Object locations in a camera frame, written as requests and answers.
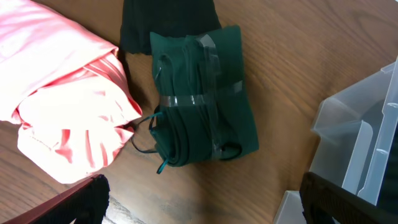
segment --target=wooden surface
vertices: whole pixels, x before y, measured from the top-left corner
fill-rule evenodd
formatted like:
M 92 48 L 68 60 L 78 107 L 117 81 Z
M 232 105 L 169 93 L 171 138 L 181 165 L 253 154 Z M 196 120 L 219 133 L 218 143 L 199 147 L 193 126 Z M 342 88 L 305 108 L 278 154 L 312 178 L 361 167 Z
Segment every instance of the wooden surface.
M 123 0 L 39 0 L 115 44 Z M 272 223 L 285 190 L 297 190 L 318 144 L 319 103 L 393 62 L 394 0 L 215 0 L 223 26 L 238 24 L 260 150 L 233 162 L 156 169 L 159 156 L 128 144 L 103 173 L 111 187 L 105 223 Z M 127 55 L 133 97 L 152 113 L 151 57 Z M 17 127 L 0 123 L 0 223 L 63 192 L 23 156 Z M 154 141 L 137 133 L 141 147 Z

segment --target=rolled green garment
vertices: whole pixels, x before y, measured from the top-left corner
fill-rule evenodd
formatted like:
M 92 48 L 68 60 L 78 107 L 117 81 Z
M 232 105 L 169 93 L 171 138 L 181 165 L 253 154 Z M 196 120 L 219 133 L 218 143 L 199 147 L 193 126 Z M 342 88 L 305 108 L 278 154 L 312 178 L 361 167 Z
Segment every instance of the rolled green garment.
M 155 85 L 161 96 L 171 99 L 157 108 L 162 115 L 151 134 L 170 166 L 215 155 L 234 159 L 259 148 L 244 83 L 240 29 L 232 26 L 206 34 L 182 38 L 150 34 Z M 214 48 L 198 41 L 201 37 L 211 38 L 216 55 L 211 53 Z M 180 101 L 191 97 L 200 101 Z

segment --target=folded pink garment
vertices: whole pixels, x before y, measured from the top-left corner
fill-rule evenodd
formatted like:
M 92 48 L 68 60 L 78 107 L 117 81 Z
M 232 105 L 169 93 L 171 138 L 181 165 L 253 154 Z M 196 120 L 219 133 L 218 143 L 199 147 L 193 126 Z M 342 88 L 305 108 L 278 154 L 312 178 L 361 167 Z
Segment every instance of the folded pink garment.
M 18 148 L 69 184 L 112 163 L 141 117 L 118 48 L 28 0 L 0 0 L 0 120 Z

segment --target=green fabric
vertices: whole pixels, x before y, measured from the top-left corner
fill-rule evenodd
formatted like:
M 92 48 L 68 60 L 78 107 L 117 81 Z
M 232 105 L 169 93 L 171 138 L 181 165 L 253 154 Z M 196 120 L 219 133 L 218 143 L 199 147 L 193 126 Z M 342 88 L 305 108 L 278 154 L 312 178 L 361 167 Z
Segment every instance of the green fabric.
M 185 37 L 220 28 L 213 0 L 124 0 L 120 45 L 149 55 L 150 32 Z
M 233 159 L 258 150 L 256 126 L 244 85 L 241 32 L 238 26 L 206 33 L 216 45 L 221 75 L 216 89 L 230 88 L 243 82 L 242 90 L 216 98 L 217 130 L 223 147 L 220 159 Z M 151 33 L 155 85 L 162 96 L 202 95 L 209 88 L 204 48 L 195 36 L 162 37 Z M 212 158 L 209 114 L 212 104 L 200 106 L 162 106 L 151 134 L 163 160 L 170 166 L 184 166 Z

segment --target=green drawstring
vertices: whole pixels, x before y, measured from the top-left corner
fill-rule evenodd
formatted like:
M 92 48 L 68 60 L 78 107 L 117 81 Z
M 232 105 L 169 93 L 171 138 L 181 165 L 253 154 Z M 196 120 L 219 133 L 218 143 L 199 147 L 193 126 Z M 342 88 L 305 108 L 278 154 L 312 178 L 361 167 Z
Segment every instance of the green drawstring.
M 143 119 L 143 120 L 140 121 L 137 125 L 134 126 L 134 127 L 135 127 L 135 131 L 138 130 L 138 126 L 139 126 L 141 123 L 143 123 L 143 122 L 145 122 L 145 121 L 147 121 L 147 120 L 149 120 L 149 119 L 152 119 L 152 121 L 150 121 L 150 126 L 149 126 L 149 131 L 151 131 L 151 130 L 152 130 L 152 123 L 154 122 L 154 118 L 155 118 L 156 116 L 159 116 L 159 115 L 162 115 L 162 114 L 163 114 L 163 112 L 158 112 L 158 113 L 154 113 L 154 114 L 152 114 L 152 115 L 146 117 L 145 119 Z M 137 151 L 139 151 L 139 152 L 141 152 L 141 153 L 144 153 L 144 154 L 158 153 L 155 149 L 150 149 L 150 150 L 141 150 L 141 149 L 139 149 L 139 148 L 137 147 L 136 143 L 134 142 L 134 136 L 135 136 L 135 134 L 133 134 L 132 137 L 131 137 L 131 143 L 132 143 L 132 145 L 137 149 Z M 162 164 L 160 165 L 160 167 L 157 169 L 156 173 L 157 173 L 157 174 L 160 174 L 160 173 L 164 170 L 164 167 L 167 165 L 168 162 L 169 162 L 169 159 L 166 159 L 165 161 L 163 161 L 163 163 L 162 163 Z
M 146 117 L 145 119 L 143 119 L 142 121 L 140 121 L 140 122 L 136 125 L 136 129 L 138 129 L 138 126 L 139 126 L 142 122 L 147 121 L 147 120 L 149 120 L 149 119 L 151 119 L 151 118 L 155 118 L 156 116 L 161 115 L 161 114 L 162 114 L 162 112 L 158 112 L 158 113 L 154 113 L 154 114 L 152 114 L 152 115 Z M 155 149 L 140 150 L 140 149 L 137 147 L 136 143 L 134 143 L 134 136 L 135 136 L 135 134 L 133 134 L 132 137 L 131 137 L 131 143 L 132 143 L 132 145 L 133 145 L 139 152 L 145 153 L 145 154 L 157 153 L 157 151 L 156 151 Z

